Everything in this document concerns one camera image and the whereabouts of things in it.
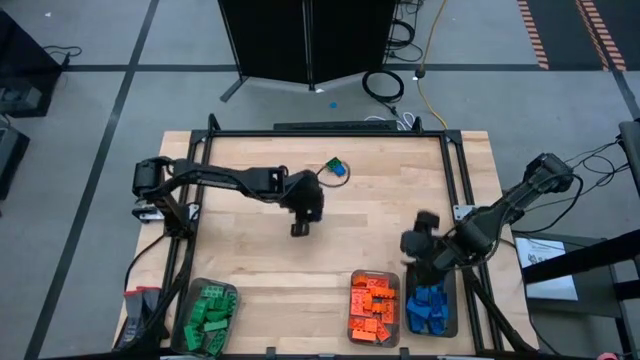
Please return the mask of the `black beam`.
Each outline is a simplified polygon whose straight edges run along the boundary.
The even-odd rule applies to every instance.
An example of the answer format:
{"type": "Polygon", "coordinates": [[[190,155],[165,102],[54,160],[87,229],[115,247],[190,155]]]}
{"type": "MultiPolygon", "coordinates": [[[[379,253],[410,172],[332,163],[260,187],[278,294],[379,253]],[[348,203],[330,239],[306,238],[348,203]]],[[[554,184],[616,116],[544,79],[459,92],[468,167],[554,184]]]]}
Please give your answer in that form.
{"type": "Polygon", "coordinates": [[[525,284],[540,283],[630,260],[637,255],[640,255],[640,243],[612,239],[528,266],[522,277],[525,284]]]}

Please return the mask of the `dark grey post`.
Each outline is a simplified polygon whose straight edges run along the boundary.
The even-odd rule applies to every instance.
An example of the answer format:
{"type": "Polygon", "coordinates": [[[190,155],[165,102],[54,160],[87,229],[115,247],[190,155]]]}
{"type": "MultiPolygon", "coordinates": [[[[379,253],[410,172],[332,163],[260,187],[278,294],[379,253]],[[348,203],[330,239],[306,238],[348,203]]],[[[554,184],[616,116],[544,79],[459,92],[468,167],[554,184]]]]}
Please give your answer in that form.
{"type": "Polygon", "coordinates": [[[628,160],[635,187],[640,197],[640,118],[619,124],[621,147],[628,160]]]}

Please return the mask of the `black cabinet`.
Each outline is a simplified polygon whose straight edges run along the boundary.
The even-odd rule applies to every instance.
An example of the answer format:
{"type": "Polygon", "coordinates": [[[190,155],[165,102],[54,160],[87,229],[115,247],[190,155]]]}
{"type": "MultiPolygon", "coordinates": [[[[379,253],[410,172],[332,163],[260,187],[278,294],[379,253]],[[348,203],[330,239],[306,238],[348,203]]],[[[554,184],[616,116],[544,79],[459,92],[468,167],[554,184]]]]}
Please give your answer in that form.
{"type": "Polygon", "coordinates": [[[44,117],[61,73],[61,65],[0,8],[0,114],[44,117]]]}

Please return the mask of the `black folding partition screen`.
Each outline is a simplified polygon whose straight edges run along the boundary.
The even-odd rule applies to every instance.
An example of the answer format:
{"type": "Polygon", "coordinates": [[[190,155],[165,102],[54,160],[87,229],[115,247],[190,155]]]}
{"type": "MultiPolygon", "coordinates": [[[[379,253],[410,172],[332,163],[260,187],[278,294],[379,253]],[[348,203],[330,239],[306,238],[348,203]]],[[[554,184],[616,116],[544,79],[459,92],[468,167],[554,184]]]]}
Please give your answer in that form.
{"type": "Polygon", "coordinates": [[[399,0],[218,0],[239,80],[321,83],[382,67],[399,0]]]}

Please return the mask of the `clear plastic bin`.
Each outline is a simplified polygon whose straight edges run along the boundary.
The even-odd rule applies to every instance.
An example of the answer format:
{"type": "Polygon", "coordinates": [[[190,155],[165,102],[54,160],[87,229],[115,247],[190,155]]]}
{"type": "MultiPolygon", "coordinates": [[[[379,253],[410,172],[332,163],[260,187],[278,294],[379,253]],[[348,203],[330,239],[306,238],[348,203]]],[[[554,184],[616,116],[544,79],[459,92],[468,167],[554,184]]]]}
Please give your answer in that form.
{"type": "Polygon", "coordinates": [[[179,314],[177,316],[177,319],[174,323],[174,328],[173,328],[173,335],[171,338],[171,349],[177,353],[181,353],[181,354],[186,354],[186,355],[191,355],[191,356],[195,356],[195,357],[199,357],[199,358],[204,358],[207,360],[217,360],[225,351],[225,347],[227,345],[227,343],[229,342],[229,338],[231,335],[231,327],[232,327],[232,323],[234,322],[235,318],[236,318],[236,314],[237,314],[237,310],[238,307],[240,305],[240,293],[237,290],[237,288],[234,285],[231,285],[229,283],[224,283],[224,282],[219,282],[219,281],[215,281],[215,280],[210,280],[210,279],[206,279],[206,278],[196,278],[195,280],[193,280],[189,286],[189,289],[187,291],[186,297],[184,298],[184,301],[182,302],[182,305],[180,307],[180,311],[179,314]],[[226,338],[226,342],[224,344],[224,347],[221,351],[221,353],[214,357],[211,356],[207,350],[206,347],[210,341],[210,339],[212,338],[213,334],[217,331],[213,331],[213,332],[205,332],[204,331],[204,324],[207,323],[207,319],[205,317],[205,320],[202,324],[197,325],[198,329],[204,334],[204,340],[202,343],[202,346],[199,350],[196,351],[188,351],[187,350],[187,345],[185,342],[185,336],[184,336],[184,327],[187,325],[190,325],[191,323],[189,322],[190,320],[190,316],[191,316],[191,312],[192,312],[192,308],[193,305],[195,303],[196,300],[200,299],[200,298],[206,298],[206,297],[202,297],[200,295],[201,289],[204,286],[208,286],[208,285],[217,285],[217,286],[223,286],[225,288],[225,294],[223,297],[226,297],[226,295],[230,292],[236,292],[238,294],[238,302],[235,308],[229,308],[226,310],[228,312],[228,317],[225,318],[228,320],[228,328],[224,329],[227,331],[227,338],[226,338]]]}
{"type": "Polygon", "coordinates": [[[361,344],[361,345],[371,345],[371,346],[378,346],[378,347],[384,347],[384,348],[393,348],[395,346],[398,345],[399,343],[399,339],[400,339],[400,300],[401,300],[401,295],[400,295],[400,280],[398,278],[398,276],[394,273],[390,273],[390,272],[378,272],[378,271],[369,271],[369,270],[356,270],[351,274],[351,286],[350,286],[350,299],[351,299],[351,290],[356,288],[356,289],[365,289],[367,291],[367,294],[371,294],[369,289],[367,286],[366,287],[355,287],[352,285],[352,278],[355,275],[366,275],[367,278],[387,278],[389,280],[389,287],[388,288],[392,288],[395,290],[396,295],[394,299],[382,299],[382,298],[374,298],[373,296],[373,303],[374,302],[383,302],[383,301],[387,301],[387,302],[393,302],[393,307],[394,307],[394,314],[395,314],[395,322],[393,324],[385,324],[387,330],[390,332],[391,337],[386,340],[383,343],[380,343],[379,341],[377,341],[376,343],[366,343],[366,342],[358,342],[358,341],[354,341],[351,338],[351,332],[353,329],[349,328],[349,318],[350,317],[360,317],[360,318],[375,318],[377,320],[377,322],[382,322],[381,319],[381,315],[380,313],[374,313],[372,310],[371,311],[367,311],[364,310],[365,312],[365,316],[354,316],[350,314],[350,301],[349,301],[349,312],[348,312],[348,323],[347,323],[347,336],[348,339],[355,343],[355,344],[361,344]]]}
{"type": "MultiPolygon", "coordinates": [[[[424,288],[430,288],[432,293],[444,292],[444,293],[447,294],[448,310],[449,310],[449,318],[447,319],[447,330],[446,330],[446,332],[445,332],[445,334],[443,336],[433,336],[433,335],[429,334],[428,329],[427,329],[427,325],[426,325],[426,333],[425,334],[416,334],[416,333],[413,333],[413,334],[423,335],[423,336],[431,336],[431,337],[441,337],[441,338],[453,338],[453,337],[455,337],[457,335],[457,333],[458,333],[457,286],[456,286],[455,274],[453,272],[449,272],[446,275],[446,277],[444,278],[444,281],[441,282],[440,284],[438,284],[436,286],[423,286],[423,287],[424,288]]],[[[407,304],[408,300],[411,297],[414,298],[415,290],[417,288],[421,288],[421,287],[416,287],[416,288],[409,288],[408,287],[408,269],[406,268],[406,273],[405,273],[405,298],[406,298],[406,300],[405,300],[404,309],[405,309],[406,326],[407,326],[409,331],[410,331],[410,328],[409,328],[408,319],[410,317],[416,317],[416,316],[411,315],[407,311],[406,304],[407,304]]]]}

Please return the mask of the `dark grey equipment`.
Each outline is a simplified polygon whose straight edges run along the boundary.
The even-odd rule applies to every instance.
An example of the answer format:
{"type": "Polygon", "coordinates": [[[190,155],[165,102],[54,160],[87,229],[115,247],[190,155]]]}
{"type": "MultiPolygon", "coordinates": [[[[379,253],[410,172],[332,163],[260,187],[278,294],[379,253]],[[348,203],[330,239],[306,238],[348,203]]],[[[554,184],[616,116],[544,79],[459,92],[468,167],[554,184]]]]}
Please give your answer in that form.
{"type": "Polygon", "coordinates": [[[8,123],[0,125],[0,201],[7,198],[30,138],[8,123]]]}

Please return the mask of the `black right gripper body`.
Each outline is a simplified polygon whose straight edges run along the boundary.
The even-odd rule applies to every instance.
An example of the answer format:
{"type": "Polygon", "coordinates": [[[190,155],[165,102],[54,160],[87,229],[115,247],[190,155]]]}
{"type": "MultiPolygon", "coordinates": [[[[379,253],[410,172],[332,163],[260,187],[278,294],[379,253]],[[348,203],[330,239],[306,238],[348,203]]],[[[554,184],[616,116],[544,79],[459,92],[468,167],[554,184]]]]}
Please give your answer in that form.
{"type": "Polygon", "coordinates": [[[440,217],[427,210],[420,210],[413,228],[402,233],[400,250],[410,258],[402,264],[414,270],[451,270],[453,252],[448,240],[453,232],[450,229],[443,234],[435,234],[439,229],[440,217]]]}

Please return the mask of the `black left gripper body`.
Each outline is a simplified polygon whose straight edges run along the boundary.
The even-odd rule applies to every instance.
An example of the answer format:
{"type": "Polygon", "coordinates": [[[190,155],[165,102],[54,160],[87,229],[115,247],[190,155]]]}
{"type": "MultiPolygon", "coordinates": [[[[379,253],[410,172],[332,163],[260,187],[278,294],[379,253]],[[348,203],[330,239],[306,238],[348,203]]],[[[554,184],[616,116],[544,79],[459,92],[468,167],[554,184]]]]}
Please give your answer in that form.
{"type": "Polygon", "coordinates": [[[315,172],[303,170],[287,176],[284,190],[282,207],[293,212],[296,220],[312,222],[309,217],[311,212],[323,214],[324,193],[315,172]]]}

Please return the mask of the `long black power strip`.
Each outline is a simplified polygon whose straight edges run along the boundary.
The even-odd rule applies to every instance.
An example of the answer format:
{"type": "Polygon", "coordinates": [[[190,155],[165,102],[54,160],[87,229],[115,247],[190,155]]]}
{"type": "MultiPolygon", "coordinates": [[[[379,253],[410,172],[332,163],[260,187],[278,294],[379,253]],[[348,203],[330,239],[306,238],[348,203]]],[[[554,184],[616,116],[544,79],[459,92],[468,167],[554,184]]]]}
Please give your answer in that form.
{"type": "Polygon", "coordinates": [[[393,120],[276,123],[274,131],[397,131],[393,120]]]}

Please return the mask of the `black mat with striped edges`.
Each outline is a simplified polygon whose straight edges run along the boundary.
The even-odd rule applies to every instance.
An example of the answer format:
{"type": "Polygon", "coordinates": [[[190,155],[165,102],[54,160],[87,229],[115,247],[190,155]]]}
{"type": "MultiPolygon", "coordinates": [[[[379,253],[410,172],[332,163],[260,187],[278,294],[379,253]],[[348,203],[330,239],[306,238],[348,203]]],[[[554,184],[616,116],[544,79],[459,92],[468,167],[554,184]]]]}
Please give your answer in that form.
{"type": "Polygon", "coordinates": [[[640,0],[517,0],[545,70],[640,71],[640,0]]]}

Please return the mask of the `red and black clamp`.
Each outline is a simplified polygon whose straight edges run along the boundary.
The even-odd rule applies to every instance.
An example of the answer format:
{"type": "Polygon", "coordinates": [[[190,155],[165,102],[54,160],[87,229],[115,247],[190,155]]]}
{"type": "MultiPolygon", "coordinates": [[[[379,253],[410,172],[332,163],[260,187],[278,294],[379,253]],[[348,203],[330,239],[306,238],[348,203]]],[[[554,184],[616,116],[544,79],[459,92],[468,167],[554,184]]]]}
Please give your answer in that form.
{"type": "Polygon", "coordinates": [[[137,286],[135,290],[124,292],[127,317],[116,338],[113,350],[122,350],[133,340],[145,334],[146,326],[158,307],[161,289],[159,287],[137,286]]]}

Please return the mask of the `dark grey side table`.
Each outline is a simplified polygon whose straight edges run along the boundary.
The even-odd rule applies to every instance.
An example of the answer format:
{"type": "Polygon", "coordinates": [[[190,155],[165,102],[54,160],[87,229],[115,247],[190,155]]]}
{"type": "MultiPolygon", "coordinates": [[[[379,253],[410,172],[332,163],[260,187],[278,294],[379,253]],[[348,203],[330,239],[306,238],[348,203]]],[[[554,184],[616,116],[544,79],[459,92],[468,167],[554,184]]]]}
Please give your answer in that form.
{"type": "MultiPolygon", "coordinates": [[[[567,253],[612,239],[622,239],[625,243],[640,243],[640,230],[611,239],[545,233],[526,234],[524,232],[516,232],[514,238],[517,236],[563,242],[568,247],[567,253]]],[[[577,302],[529,300],[527,298],[529,305],[538,310],[612,318],[616,322],[623,356],[627,359],[640,360],[640,347],[636,346],[632,340],[629,317],[623,309],[624,301],[640,299],[640,255],[630,260],[573,274],[572,276],[579,296],[577,302]]]]}

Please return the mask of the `white printed paper sheet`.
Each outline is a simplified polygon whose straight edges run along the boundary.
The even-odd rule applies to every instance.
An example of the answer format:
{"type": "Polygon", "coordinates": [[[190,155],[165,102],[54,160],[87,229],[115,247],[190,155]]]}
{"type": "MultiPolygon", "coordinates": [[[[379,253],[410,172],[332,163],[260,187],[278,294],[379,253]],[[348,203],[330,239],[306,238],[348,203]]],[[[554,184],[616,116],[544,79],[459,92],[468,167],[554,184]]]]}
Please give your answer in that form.
{"type": "Polygon", "coordinates": [[[517,236],[514,241],[529,300],[579,300],[574,277],[571,274],[557,276],[554,268],[547,264],[547,261],[567,254],[565,243],[524,236],[517,236]]]}

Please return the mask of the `black aluminium table frame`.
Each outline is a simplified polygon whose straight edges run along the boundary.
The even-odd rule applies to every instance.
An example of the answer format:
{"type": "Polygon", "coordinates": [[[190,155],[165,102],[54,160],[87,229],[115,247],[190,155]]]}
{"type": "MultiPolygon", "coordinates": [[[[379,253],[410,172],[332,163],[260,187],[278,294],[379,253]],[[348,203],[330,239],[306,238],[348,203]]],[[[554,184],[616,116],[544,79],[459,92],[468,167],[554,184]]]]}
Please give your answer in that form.
{"type": "Polygon", "coordinates": [[[224,360],[361,358],[462,354],[501,347],[486,310],[465,288],[457,293],[458,331],[434,338],[399,327],[393,347],[360,345],[347,335],[351,276],[357,270],[404,274],[401,233],[416,214],[452,226],[457,204],[487,204],[500,193],[486,133],[337,130],[228,131],[207,151],[219,166],[285,165],[318,169],[337,157],[347,184],[325,190],[320,222],[306,237],[289,233],[285,210],[219,189],[203,193],[193,273],[236,286],[241,300],[224,360]]]}

